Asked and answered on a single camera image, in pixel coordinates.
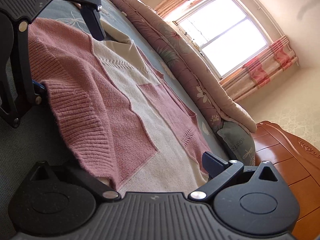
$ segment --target dragonfly print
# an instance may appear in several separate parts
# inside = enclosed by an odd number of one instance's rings
[[[79,23],[82,23],[82,24],[85,25],[85,21],[82,18],[75,18],[75,16],[73,15],[72,12],[71,12],[71,15],[72,15],[73,18],[59,18],[59,19],[56,19],[56,20],[59,21],[59,22],[71,25],[71,26],[77,25],[80,30],[85,32],[79,25]]]
[[[255,166],[256,165],[256,158],[255,158],[255,155],[253,154],[253,156],[251,156],[250,154],[252,153],[252,147],[250,148],[249,151],[245,150],[246,153],[243,155],[243,159],[246,159],[247,157],[249,157],[250,159],[250,166]]]

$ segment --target window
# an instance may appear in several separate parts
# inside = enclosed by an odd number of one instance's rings
[[[263,31],[235,0],[209,0],[177,24],[220,78],[268,45]]]

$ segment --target knit sweater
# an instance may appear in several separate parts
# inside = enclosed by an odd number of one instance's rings
[[[119,42],[49,19],[29,28],[32,76],[48,90],[65,143],[85,170],[123,192],[199,187],[209,147],[196,115],[125,34],[103,26]]]

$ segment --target round pad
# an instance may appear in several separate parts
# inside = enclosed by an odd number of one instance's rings
[[[94,214],[96,202],[86,189],[59,181],[35,181],[19,188],[9,204],[9,216],[22,232],[54,236],[71,232]]]
[[[277,200],[265,193],[249,193],[240,199],[242,208],[252,214],[268,214],[276,209]]]
[[[256,236],[293,230],[300,212],[285,182],[266,180],[225,188],[215,197],[213,209],[239,233]]]

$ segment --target beige cloth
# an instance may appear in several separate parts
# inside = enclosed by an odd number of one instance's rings
[[[118,191],[122,196],[127,191],[183,191],[186,195],[189,194],[205,184],[208,176],[188,156],[169,125],[140,91],[141,84],[159,85],[157,76],[146,66],[134,42],[127,35],[103,20],[101,24],[118,42],[93,40],[93,53],[102,62],[112,82],[127,96],[132,110],[141,118],[158,149]],[[127,67],[118,67],[114,62],[127,62]],[[108,183],[106,178],[100,178],[100,181]]]

